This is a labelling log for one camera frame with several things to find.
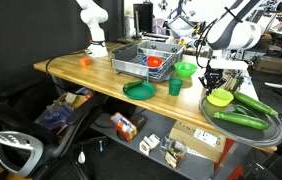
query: wooden table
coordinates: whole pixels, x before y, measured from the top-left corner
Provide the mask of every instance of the wooden table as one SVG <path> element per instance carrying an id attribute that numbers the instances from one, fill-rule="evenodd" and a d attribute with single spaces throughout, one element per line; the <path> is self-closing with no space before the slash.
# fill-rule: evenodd
<path id="1" fill-rule="evenodd" d="M 117 72 L 111 66 L 111 51 L 123 45 L 107 44 L 109 55 L 102 58 L 91 58 L 92 63 L 83 67 L 79 59 L 86 57 L 85 53 L 66 55 L 54 59 L 48 67 L 51 75 L 61 79 L 89 87 L 95 91 L 121 99 L 123 101 L 135 104 L 150 111 L 168 116 L 178 121 L 187 122 L 202 129 L 222 134 L 215 129 L 201 114 L 199 102 L 205 95 L 205 89 L 202 87 L 198 76 L 202 76 L 205 69 L 198 69 L 191 77 L 184 80 L 184 84 L 179 96 L 171 96 L 168 93 L 168 82 L 155 83 L 156 93 L 147 100 L 132 100 L 127 98 L 122 87 L 125 83 L 137 79 L 136 77 Z M 183 61 L 195 63 L 194 56 L 184 56 Z M 48 61 L 34 64 L 34 68 L 40 71 L 46 71 Z M 267 152 L 274 152 L 276 147 L 260 148 Z"/>

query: green bowl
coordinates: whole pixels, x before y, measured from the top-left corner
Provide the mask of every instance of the green bowl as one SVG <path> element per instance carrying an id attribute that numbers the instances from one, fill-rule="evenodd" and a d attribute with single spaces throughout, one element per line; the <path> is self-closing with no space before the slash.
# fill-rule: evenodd
<path id="1" fill-rule="evenodd" d="M 175 71 L 178 76 L 183 78 L 191 77 L 197 70 L 197 66 L 188 62 L 177 62 L 174 64 Z"/>
<path id="2" fill-rule="evenodd" d="M 233 100 L 233 95 L 224 89 L 214 89 L 207 100 L 215 106 L 225 107 Z"/>

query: cucumber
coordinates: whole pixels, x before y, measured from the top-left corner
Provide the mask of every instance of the cucumber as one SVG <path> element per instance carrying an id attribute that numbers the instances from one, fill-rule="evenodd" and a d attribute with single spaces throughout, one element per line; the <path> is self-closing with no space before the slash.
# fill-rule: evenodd
<path id="1" fill-rule="evenodd" d="M 249 127 L 252 127 L 258 130 L 266 130 L 269 128 L 269 124 L 267 122 L 259 118 L 254 118 L 254 117 L 247 116 L 244 114 L 239 114 L 239 113 L 216 112 L 214 113 L 213 117 L 221 119 L 221 120 L 249 126 Z"/>
<path id="2" fill-rule="evenodd" d="M 232 106 L 234 107 L 234 110 L 237 113 L 258 118 L 258 116 L 255 115 L 252 111 L 250 111 L 248 108 L 246 108 L 244 106 L 241 106 L 240 104 L 232 104 Z"/>
<path id="3" fill-rule="evenodd" d="M 143 80 L 131 81 L 131 82 L 129 82 L 129 83 L 126 83 L 126 84 L 123 86 L 123 90 L 124 90 L 124 91 L 127 91 L 127 90 L 129 90 L 129 89 L 134 88 L 134 87 L 140 86 L 142 83 L 143 83 Z"/>
<path id="4" fill-rule="evenodd" d="M 268 114 L 268 115 L 273 115 L 273 116 L 277 116 L 278 115 L 278 112 L 276 112 L 274 109 L 272 109 L 270 106 L 260 102 L 260 101 L 257 101 L 243 93 L 240 93 L 240 92 L 236 92 L 233 94 L 234 98 L 246 105 L 248 105 L 249 107 L 259 111 L 259 112 L 262 112 L 264 114 Z"/>

